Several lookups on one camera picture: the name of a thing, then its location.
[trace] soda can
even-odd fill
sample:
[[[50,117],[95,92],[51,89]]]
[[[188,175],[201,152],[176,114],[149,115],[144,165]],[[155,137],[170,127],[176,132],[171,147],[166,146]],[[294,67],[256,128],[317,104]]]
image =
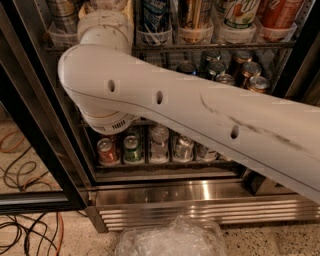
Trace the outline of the soda can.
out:
[[[197,160],[201,162],[211,162],[218,158],[218,152],[202,145],[196,143],[197,149]]]
[[[169,129],[160,124],[150,126],[150,162],[165,163],[169,161]]]
[[[183,29],[207,29],[210,22],[212,0],[178,0],[179,26]],[[184,38],[189,43],[197,43],[204,39],[195,35],[194,38]]]
[[[252,61],[252,53],[247,50],[237,50],[232,54],[227,73],[237,79],[243,63]]]
[[[216,81],[222,84],[235,85],[234,77],[227,73],[217,75]]]
[[[197,75],[197,66],[192,61],[183,61],[179,63],[177,67],[177,72],[186,74],[186,75]]]
[[[267,93],[269,88],[268,79],[262,76],[253,76],[246,83],[246,89],[254,92]]]
[[[182,161],[191,160],[190,158],[193,157],[193,146],[193,140],[184,135],[179,135],[175,141],[174,156]]]
[[[270,0],[262,17],[262,26],[270,28],[264,32],[263,38],[269,42],[283,40],[287,33],[281,29],[292,26],[304,0]]]
[[[202,52],[199,64],[199,77],[205,78],[208,65],[214,60],[221,60],[221,52],[219,50],[208,50]]]
[[[262,18],[267,28],[290,28],[304,0],[269,0]]]
[[[119,162],[119,154],[112,140],[104,138],[98,141],[97,151],[102,165],[115,165]]]
[[[136,164],[142,160],[141,146],[134,135],[127,136],[123,141],[124,161],[128,164]]]
[[[225,9],[223,22],[233,29],[250,28],[256,16],[260,0],[230,0]]]
[[[241,73],[236,80],[236,84],[240,88],[245,88],[247,81],[253,77],[261,74],[261,66],[259,63],[251,61],[243,63]]]
[[[206,79],[215,81],[217,75],[223,74],[227,71],[227,65],[222,60],[214,60],[209,63]]]

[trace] can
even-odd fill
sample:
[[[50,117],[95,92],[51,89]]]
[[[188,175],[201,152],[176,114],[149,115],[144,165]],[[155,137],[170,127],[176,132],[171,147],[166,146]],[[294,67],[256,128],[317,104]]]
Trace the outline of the can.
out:
[[[147,33],[168,31],[169,0],[142,0],[140,25]]]
[[[46,0],[56,28],[68,34],[77,33],[77,8],[70,0]]]
[[[274,29],[290,28],[304,0],[269,0],[262,26]]]
[[[179,135],[174,146],[174,156],[179,160],[188,160],[193,156],[194,142],[190,138]]]
[[[246,89],[254,92],[267,93],[269,88],[270,83],[263,76],[253,76],[246,83]]]
[[[139,139],[134,136],[130,135],[125,137],[123,141],[124,146],[124,160],[126,162],[136,163],[141,161],[142,159],[142,152]]]
[[[102,165],[110,165],[119,160],[119,154],[116,150],[115,144],[108,138],[103,138],[98,141],[97,151],[99,155],[99,162]]]
[[[268,2],[269,0],[260,0],[260,4],[259,4],[259,7],[258,7],[258,10],[257,10],[257,13],[256,13],[256,16],[258,19],[262,19],[266,9],[267,9],[267,6],[268,6]]]
[[[218,158],[218,152],[202,145],[196,143],[197,148],[197,160],[210,162]]]
[[[169,160],[168,140],[169,129],[157,124],[150,126],[150,160],[151,162],[165,163]]]
[[[217,75],[223,74],[227,71],[227,65],[222,60],[214,60],[209,63],[206,79],[215,81]]]
[[[192,61],[186,60],[184,62],[179,63],[179,65],[177,67],[177,72],[183,73],[186,75],[196,76],[197,75],[197,66]]]
[[[247,50],[237,50],[232,54],[227,73],[237,79],[243,63],[252,61],[252,53]]]
[[[251,27],[256,16],[260,0],[229,0],[223,22],[233,29]]]
[[[216,81],[222,84],[235,85],[234,77],[227,73],[217,75]]]
[[[221,60],[221,52],[219,50],[208,50],[201,54],[199,64],[199,77],[205,78],[210,61]]]
[[[138,142],[141,141],[141,126],[139,125],[131,125],[125,130],[125,134],[127,136],[133,135],[137,138]]]
[[[236,80],[236,84],[240,88],[245,88],[247,81],[253,77],[261,74],[261,66],[259,63],[250,61],[243,63],[240,75]]]
[[[207,29],[210,22],[213,0],[178,0],[178,22],[183,29]],[[184,38],[189,43],[205,39],[200,34],[194,38]]]

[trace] black cable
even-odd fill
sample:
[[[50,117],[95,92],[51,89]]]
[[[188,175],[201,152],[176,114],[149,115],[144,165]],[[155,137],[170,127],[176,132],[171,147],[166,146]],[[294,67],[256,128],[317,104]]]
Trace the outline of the black cable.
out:
[[[24,239],[24,253],[27,255],[27,256],[30,256],[29,255],[29,249],[30,249],[30,241],[29,241],[29,236],[30,236],[30,233],[33,232],[33,228],[35,227],[35,225],[47,214],[48,212],[44,212],[42,213],[36,220],[35,222],[32,223],[31,227],[28,229],[27,233],[26,233],[26,237]]]
[[[30,169],[30,170],[27,171],[27,172],[22,172],[23,168],[24,168],[25,166],[29,165],[29,164],[33,164],[33,168]],[[25,162],[23,165],[20,166],[20,168],[19,168],[19,170],[18,170],[18,172],[17,172],[17,183],[16,183],[16,184],[17,184],[17,187],[19,188],[20,191],[22,191],[22,187],[21,187],[21,185],[20,185],[20,180],[19,180],[20,176],[21,176],[21,175],[30,174],[30,173],[32,173],[36,168],[37,168],[37,163],[34,162],[34,161]]]
[[[88,218],[88,216],[86,215],[86,214],[83,214],[82,212],[80,212],[80,211],[77,211],[77,213],[79,213],[82,217],[86,217],[86,218]]]
[[[4,222],[4,223],[1,223],[0,224],[0,229],[2,228],[6,228],[6,227],[9,227],[9,226],[15,226],[17,228],[17,233],[16,233],[16,237],[14,239],[14,241],[11,243],[11,244],[8,244],[8,245],[1,245],[0,246],[0,249],[4,249],[3,251],[0,252],[0,255],[4,254],[5,252],[9,251],[14,245],[16,245],[18,243],[18,241],[20,240],[20,238],[22,237],[22,234],[23,232],[25,232],[27,234],[28,232],[28,228],[23,226],[22,224],[20,224],[16,218],[16,216],[7,216],[11,222]],[[39,232],[37,231],[34,231],[34,230],[31,230],[30,232],[32,233],[35,233],[36,235],[38,236],[41,236],[42,237],[42,240],[45,239],[46,241],[48,241],[50,243],[50,246],[53,246],[55,248],[55,250],[57,250],[57,247],[55,246],[55,244],[53,243],[53,240],[52,239],[49,239],[45,236],[46,232],[47,232],[47,224],[45,224],[44,222],[40,221],[40,220],[35,220],[33,218],[30,218],[28,216],[24,216],[24,215],[18,215],[18,217],[21,217],[21,218],[25,218],[25,219],[28,219],[30,221],[34,221],[35,223],[34,224],[42,224],[44,225],[45,227],[45,232],[44,234],[40,234]],[[26,246],[28,247],[30,245],[30,240],[29,240],[29,237],[27,238],[27,242],[26,243]],[[39,243],[39,246],[38,246],[38,250],[37,250],[37,255],[39,254],[39,250],[40,250],[40,247],[41,247],[41,243]]]
[[[3,182],[4,184],[6,184],[7,187],[9,188],[18,188],[18,184],[16,184],[15,182],[13,182],[16,186],[12,186],[10,185],[8,182],[7,182],[7,177],[8,177],[8,174],[9,174],[9,171],[11,169],[11,167],[16,163],[18,162],[25,154],[27,154],[29,152],[29,150],[31,149],[32,147],[28,147],[20,156],[18,156],[15,160],[13,160],[9,166],[4,170],[4,174],[2,176],[2,179],[3,179]]]
[[[22,218],[25,218],[25,219],[28,219],[28,220],[31,220],[31,221],[36,221],[36,219],[30,218],[30,217],[25,216],[25,215],[18,215],[18,216],[19,216],[19,217],[22,217]],[[43,221],[40,221],[40,220],[39,220],[38,223],[40,223],[40,224],[48,227],[47,224],[44,223]],[[35,234],[37,234],[37,235],[39,235],[39,236],[42,236],[42,234],[38,233],[37,231],[34,231],[34,230],[33,230],[32,232],[35,233]],[[52,239],[49,239],[49,238],[47,238],[47,237],[44,237],[44,239],[47,240],[47,241],[50,243],[50,245],[53,246],[53,248],[54,248],[55,250],[57,250],[57,247],[56,247],[55,244],[53,243],[53,240],[52,240]]]

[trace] screw hole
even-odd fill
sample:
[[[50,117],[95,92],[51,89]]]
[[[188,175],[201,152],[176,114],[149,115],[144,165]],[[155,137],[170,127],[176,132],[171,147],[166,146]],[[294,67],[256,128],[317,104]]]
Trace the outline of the screw hole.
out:
[[[163,95],[161,91],[157,92],[157,103],[160,105],[162,103],[163,100]]]
[[[238,136],[239,136],[239,126],[235,125],[235,126],[233,126],[232,131],[231,131],[231,138],[234,140],[234,139],[238,138]]]
[[[116,85],[113,80],[110,80],[108,82],[108,87],[109,87],[110,92],[114,92],[114,90],[116,89]]]

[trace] metal vent grille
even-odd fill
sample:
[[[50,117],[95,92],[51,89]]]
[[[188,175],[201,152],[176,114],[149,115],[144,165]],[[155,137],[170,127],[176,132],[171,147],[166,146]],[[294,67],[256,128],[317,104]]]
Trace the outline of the metal vent grille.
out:
[[[264,201],[240,200],[233,202],[193,202],[177,206],[171,204],[118,205],[98,207],[108,231],[122,231],[133,227],[166,225],[178,215],[199,221],[215,221],[218,224],[258,223],[274,221],[320,219],[320,206],[300,197],[271,199]]]

